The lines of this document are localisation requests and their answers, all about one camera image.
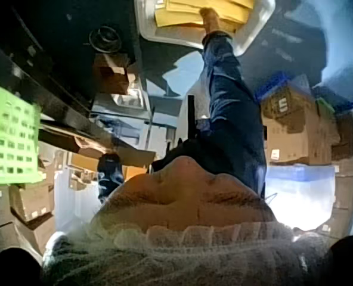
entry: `white tray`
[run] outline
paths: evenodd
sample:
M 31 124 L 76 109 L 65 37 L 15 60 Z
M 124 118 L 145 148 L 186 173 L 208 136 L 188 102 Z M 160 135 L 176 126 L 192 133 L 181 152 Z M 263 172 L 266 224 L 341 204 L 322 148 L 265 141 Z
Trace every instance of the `white tray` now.
M 189 27 L 161 27 L 155 22 L 155 4 L 157 0 L 134 0 L 138 30 L 149 41 L 174 43 L 203 49 L 202 39 L 205 31 Z M 275 8 L 275 0 L 255 0 L 248 22 L 233 36 L 235 56 L 242 55 L 264 27 Z

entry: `white hair net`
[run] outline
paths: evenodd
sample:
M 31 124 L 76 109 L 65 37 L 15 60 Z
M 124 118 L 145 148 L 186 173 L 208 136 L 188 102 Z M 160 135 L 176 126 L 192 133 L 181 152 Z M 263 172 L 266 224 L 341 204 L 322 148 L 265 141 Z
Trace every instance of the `white hair net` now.
M 60 237 L 44 256 L 48 285 L 318 284 L 326 243 L 277 222 L 185 231 L 134 225 L 87 227 Z

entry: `hand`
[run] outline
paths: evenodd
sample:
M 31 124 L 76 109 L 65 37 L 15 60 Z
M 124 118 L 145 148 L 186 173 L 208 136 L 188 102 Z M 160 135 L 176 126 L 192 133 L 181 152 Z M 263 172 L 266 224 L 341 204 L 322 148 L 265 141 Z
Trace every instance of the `hand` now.
M 214 9 L 202 8 L 199 13 L 203 18 L 203 26 L 205 27 L 207 34 L 220 30 L 219 15 Z

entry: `green plastic basket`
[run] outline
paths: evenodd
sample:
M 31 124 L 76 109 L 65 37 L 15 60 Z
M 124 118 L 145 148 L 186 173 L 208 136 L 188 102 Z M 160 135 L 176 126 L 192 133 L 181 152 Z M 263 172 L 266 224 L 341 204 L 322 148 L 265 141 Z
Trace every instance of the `green plastic basket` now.
M 34 183 L 40 110 L 0 87 L 0 184 Z

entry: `white label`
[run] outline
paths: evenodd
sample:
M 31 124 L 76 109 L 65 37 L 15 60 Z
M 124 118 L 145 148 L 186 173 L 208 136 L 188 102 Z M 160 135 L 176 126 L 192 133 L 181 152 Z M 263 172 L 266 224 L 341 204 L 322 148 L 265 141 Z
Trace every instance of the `white label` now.
M 278 107 L 279 107 L 281 113 L 288 111 L 288 102 L 286 100 L 286 97 L 284 97 L 278 101 Z
M 273 149 L 271 153 L 272 160 L 278 160 L 280 158 L 280 149 Z
M 330 232 L 329 225 L 323 225 L 322 226 L 322 231 Z

